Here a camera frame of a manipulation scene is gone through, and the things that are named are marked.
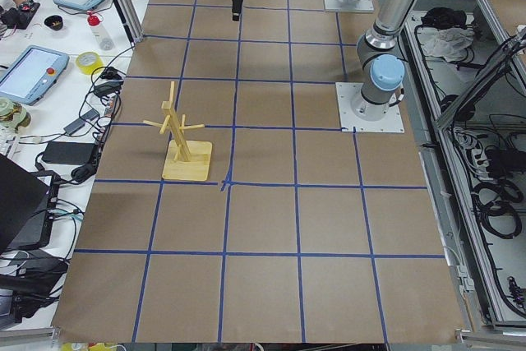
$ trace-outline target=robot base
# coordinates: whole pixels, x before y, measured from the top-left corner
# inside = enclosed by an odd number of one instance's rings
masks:
[[[344,132],[404,133],[404,124],[398,106],[390,107],[380,121],[367,121],[356,115],[351,100],[362,88],[362,83],[337,82],[339,124]]]
[[[327,12],[361,12],[372,13],[375,8],[372,5],[372,0],[356,0],[346,3],[338,2],[337,0],[324,0],[325,10]]]

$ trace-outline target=black cup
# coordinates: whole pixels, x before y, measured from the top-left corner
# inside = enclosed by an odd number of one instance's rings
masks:
[[[49,16],[44,20],[44,24],[53,30],[60,30],[64,26],[61,16]]]

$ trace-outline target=plastic bag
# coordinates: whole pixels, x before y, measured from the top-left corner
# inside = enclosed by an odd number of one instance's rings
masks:
[[[460,61],[466,57],[465,49],[473,42],[471,30],[450,28],[439,30],[427,41],[422,50],[428,57],[442,57],[447,62]]]

